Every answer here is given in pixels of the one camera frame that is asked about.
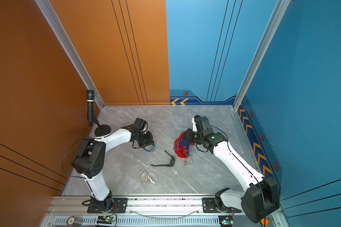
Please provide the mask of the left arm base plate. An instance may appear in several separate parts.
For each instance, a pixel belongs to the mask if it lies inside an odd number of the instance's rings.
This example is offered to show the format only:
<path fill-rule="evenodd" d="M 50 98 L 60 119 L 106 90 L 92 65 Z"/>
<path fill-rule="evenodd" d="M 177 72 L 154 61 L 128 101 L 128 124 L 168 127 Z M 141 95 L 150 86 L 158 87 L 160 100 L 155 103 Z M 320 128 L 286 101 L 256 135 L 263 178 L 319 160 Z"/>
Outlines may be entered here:
<path fill-rule="evenodd" d="M 110 213 L 111 211 L 125 213 L 128 198 L 110 198 L 105 201 L 97 201 L 91 197 L 87 212 L 88 213 Z"/>

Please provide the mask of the red and blue cloth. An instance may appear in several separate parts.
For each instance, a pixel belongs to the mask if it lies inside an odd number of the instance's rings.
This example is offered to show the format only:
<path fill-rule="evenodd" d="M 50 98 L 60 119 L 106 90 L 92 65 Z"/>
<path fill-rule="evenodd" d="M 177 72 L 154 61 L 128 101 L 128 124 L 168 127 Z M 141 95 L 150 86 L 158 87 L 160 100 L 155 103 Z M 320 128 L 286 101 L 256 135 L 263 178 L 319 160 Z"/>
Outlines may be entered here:
<path fill-rule="evenodd" d="M 195 146 L 195 143 L 185 140 L 186 131 L 182 132 L 178 139 L 174 142 L 174 152 L 179 158 L 186 159 L 189 157 L 189 147 Z"/>

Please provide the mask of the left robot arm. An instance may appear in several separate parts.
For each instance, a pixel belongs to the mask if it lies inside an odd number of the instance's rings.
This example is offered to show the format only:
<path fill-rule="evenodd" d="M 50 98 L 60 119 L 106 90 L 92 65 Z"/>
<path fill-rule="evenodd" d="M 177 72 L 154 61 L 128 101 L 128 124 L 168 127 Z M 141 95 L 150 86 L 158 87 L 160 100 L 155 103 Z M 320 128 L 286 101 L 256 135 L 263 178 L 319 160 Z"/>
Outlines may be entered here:
<path fill-rule="evenodd" d="M 107 211 L 113 206 L 112 192 L 106 185 L 102 173 L 105 154 L 128 142 L 138 142 L 139 148 L 143 149 L 154 145 L 150 131 L 128 126 L 105 136 L 83 138 L 74 156 L 72 166 L 91 191 L 90 203 L 97 205 L 100 209 Z"/>

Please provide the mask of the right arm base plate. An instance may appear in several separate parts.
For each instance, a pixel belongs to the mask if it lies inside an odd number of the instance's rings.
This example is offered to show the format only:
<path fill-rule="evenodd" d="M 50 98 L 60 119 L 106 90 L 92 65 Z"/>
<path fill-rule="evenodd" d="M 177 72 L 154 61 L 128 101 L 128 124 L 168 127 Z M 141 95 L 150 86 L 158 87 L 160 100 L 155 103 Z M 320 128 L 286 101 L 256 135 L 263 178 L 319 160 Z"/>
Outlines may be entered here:
<path fill-rule="evenodd" d="M 226 207 L 219 198 L 202 198 L 204 213 L 241 213 L 242 211 L 233 207 Z"/>

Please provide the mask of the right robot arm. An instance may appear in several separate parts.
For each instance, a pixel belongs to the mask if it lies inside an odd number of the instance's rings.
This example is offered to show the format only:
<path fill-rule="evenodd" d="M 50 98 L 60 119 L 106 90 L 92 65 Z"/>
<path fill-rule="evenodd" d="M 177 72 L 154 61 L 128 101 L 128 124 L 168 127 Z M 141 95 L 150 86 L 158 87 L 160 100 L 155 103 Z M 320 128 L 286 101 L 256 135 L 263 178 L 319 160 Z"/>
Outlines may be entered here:
<path fill-rule="evenodd" d="M 222 133 L 188 129 L 183 138 L 189 143 L 202 145 L 220 159 L 242 186 L 241 192 L 225 188 L 215 194 L 218 211 L 241 210 L 250 221 L 258 223 L 280 208 L 277 181 L 251 167 Z"/>

